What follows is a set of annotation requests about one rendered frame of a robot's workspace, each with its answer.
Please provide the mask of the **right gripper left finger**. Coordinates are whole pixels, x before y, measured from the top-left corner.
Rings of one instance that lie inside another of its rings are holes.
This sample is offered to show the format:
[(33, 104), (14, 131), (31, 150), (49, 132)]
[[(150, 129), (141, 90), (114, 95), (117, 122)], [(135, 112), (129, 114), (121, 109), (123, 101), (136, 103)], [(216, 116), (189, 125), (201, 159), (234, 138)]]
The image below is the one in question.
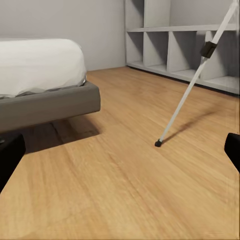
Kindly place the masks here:
[(0, 138), (0, 193), (26, 152), (21, 133)]

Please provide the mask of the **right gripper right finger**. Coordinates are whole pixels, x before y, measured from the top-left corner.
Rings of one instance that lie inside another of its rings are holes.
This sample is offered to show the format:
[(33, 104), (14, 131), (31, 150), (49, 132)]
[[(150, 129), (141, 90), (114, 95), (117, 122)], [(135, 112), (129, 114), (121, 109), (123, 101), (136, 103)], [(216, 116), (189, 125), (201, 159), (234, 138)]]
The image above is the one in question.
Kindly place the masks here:
[(240, 135), (235, 133), (229, 133), (225, 145), (224, 151), (232, 161), (238, 172), (240, 173)]

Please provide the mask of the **camera tripod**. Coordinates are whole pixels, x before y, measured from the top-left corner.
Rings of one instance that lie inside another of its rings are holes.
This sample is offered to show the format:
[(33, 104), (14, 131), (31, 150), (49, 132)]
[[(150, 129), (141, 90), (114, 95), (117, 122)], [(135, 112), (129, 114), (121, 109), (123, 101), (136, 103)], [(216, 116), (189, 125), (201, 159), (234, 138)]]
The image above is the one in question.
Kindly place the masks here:
[(173, 123), (176, 115), (178, 114), (180, 108), (182, 107), (182, 105), (183, 105), (186, 97), (188, 96), (189, 92), (191, 91), (191, 89), (192, 89), (195, 81), (196, 81), (197, 78), (199, 77), (199, 75), (200, 75), (201, 71), (203, 70), (203, 67), (205, 66), (207, 60), (211, 58), (213, 52), (215, 51), (215, 49), (216, 49), (216, 47), (217, 47), (217, 45), (218, 45), (217, 43), (218, 43), (220, 37), (222, 36), (222, 34), (223, 34), (226, 26), (228, 25), (228, 23), (229, 23), (231, 17), (233, 16), (233, 14), (234, 14), (234, 12), (235, 12), (235, 10), (236, 10), (236, 8), (237, 8), (237, 6), (238, 6), (239, 3), (240, 3), (240, 0), (233, 0), (233, 3), (232, 3), (232, 5), (230, 6), (227, 14), (225, 15), (225, 17), (224, 17), (224, 19), (223, 19), (223, 21), (222, 21), (219, 29), (217, 30), (217, 32), (216, 32), (213, 40), (212, 40), (212, 41), (208, 41), (208, 42), (206, 41), (206, 42), (204, 43), (204, 46), (202, 47), (202, 49), (201, 49), (201, 51), (200, 51), (201, 55), (203, 56), (203, 60), (202, 60), (202, 62), (201, 62), (201, 64), (200, 64), (197, 72), (195, 73), (192, 81), (190, 82), (190, 84), (189, 84), (189, 86), (188, 86), (188, 88), (187, 88), (184, 96), (182, 97), (180, 103), (178, 104), (178, 106), (177, 106), (177, 108), (176, 108), (173, 116), (171, 117), (171, 119), (170, 119), (170, 121), (169, 121), (166, 129), (164, 130), (161, 138), (155, 143), (155, 146), (157, 146), (157, 147), (160, 147), (160, 146), (161, 146), (165, 135), (167, 134), (167, 132), (168, 132), (170, 126), (172, 125), (172, 123)]

